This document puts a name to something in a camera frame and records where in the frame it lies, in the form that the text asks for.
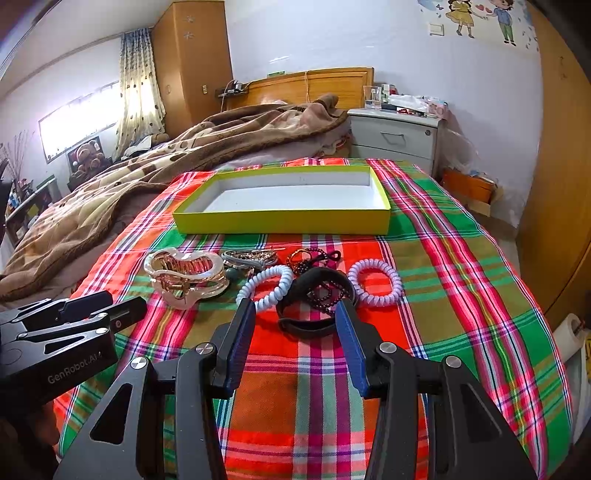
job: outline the colorful checkered cloth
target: colorful checkered cloth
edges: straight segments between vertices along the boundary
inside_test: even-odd
[[[364,258],[381,258],[399,272],[404,297],[389,308],[358,308],[382,338],[415,356],[459,356],[480,379],[521,441],[539,478],[565,458],[570,397],[550,330],[531,293],[490,235],[429,176],[406,162],[302,159],[283,166],[369,164],[392,206],[385,236],[181,235],[172,212],[213,173],[179,177],[101,256],[76,296],[109,290],[116,301],[140,295],[145,319],[116,336],[119,363],[56,401],[63,455],[116,374],[137,355],[175,358],[208,340],[231,320],[241,285],[221,297],[173,310],[150,287],[145,256],[165,247],[182,251],[280,249],[283,262],[297,248],[340,250],[346,272]],[[362,279],[370,293],[390,291],[382,274]],[[263,284],[260,298],[272,287]],[[317,312],[300,307],[300,316]],[[417,478],[427,476],[428,443],[419,399]],[[228,478],[361,479],[371,451],[377,401],[363,401],[351,384],[336,335],[297,341],[268,310],[256,318],[242,383],[215,404]],[[174,472],[174,423],[165,416],[165,462]]]

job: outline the black wristband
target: black wristband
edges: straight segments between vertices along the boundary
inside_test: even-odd
[[[327,319],[312,322],[309,320],[295,320],[283,315],[285,308],[297,301],[308,303],[308,294],[324,283],[339,286],[345,296],[353,304],[356,303],[355,289],[344,273],[327,267],[311,268],[293,281],[287,295],[275,307],[277,315],[279,315],[279,328],[283,332],[300,339],[310,339],[324,337],[336,331],[334,313]]]

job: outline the window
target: window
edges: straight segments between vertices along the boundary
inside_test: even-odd
[[[59,107],[39,121],[47,163],[81,140],[112,127],[121,114],[119,82]]]

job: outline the yellow-green box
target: yellow-green box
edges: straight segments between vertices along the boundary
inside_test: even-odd
[[[174,212],[180,233],[385,235],[390,203],[371,167],[219,172]]]

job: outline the drawer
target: drawer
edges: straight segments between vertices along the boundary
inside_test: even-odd
[[[433,170],[433,161],[423,157],[416,157],[406,153],[383,150],[381,148],[363,147],[361,145],[351,145],[351,158],[385,158],[387,160],[407,160],[414,163],[427,175],[431,175]]]
[[[353,143],[433,158],[437,129],[384,118],[351,116]]]

